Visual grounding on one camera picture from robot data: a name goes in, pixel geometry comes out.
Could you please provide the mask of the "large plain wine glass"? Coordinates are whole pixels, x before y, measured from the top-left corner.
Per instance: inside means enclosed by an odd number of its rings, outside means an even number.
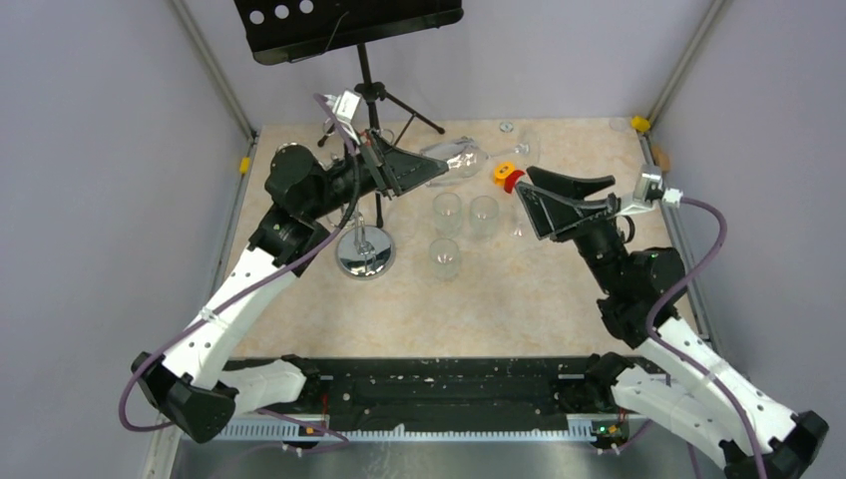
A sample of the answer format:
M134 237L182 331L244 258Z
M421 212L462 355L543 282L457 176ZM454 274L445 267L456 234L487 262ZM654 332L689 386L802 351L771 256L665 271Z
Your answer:
M533 230L527 217L524 205L517 197L510 200L509 234L514 239L524 238L531 235Z

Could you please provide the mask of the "tall wine glass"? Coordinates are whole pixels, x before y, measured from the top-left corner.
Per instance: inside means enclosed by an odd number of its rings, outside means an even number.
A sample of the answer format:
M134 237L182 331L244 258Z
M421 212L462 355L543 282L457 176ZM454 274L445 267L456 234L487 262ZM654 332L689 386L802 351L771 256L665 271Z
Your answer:
M518 169L535 165L541 158L542 142L539 134L526 130L516 145L498 152L487 152L475 139L461 137L425 147L420 154L448 165L446 174L428 184L429 187L445 187L464 183L488 167L504 162L510 162Z

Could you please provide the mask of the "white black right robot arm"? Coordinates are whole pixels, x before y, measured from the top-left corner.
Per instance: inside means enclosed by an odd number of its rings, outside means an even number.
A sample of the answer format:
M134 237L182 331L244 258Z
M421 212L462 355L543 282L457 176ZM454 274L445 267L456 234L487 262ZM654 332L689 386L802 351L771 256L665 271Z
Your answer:
M572 242L596 280L608 333L660 367L666 380L616 354L586 374L585 396L599 411L634 412L707 456L728 478L798 478L815 461L830 427L814 411L771 398L714 351L677 312L702 272L678 250L630 251L617 221L692 198L644 167L634 190L612 193L612 176L578 179L538 167L512 173L504 189L521 203L537 238Z

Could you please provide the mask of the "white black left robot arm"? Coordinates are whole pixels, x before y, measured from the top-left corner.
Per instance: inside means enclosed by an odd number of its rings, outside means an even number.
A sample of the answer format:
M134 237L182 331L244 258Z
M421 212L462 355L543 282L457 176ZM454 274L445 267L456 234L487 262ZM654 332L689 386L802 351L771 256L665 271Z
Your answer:
M446 161L402 150L373 131L346 142L343 157L328 168L304 145L278 147L264 183L270 208L230 275L178 336L133 363L132 379L148 402L199 444L216 438L234 417L268 405L313 409L320 387L301 358L229 370L233 350L340 235L323 217L342 211L347 223L362 197L403 196L448 170Z

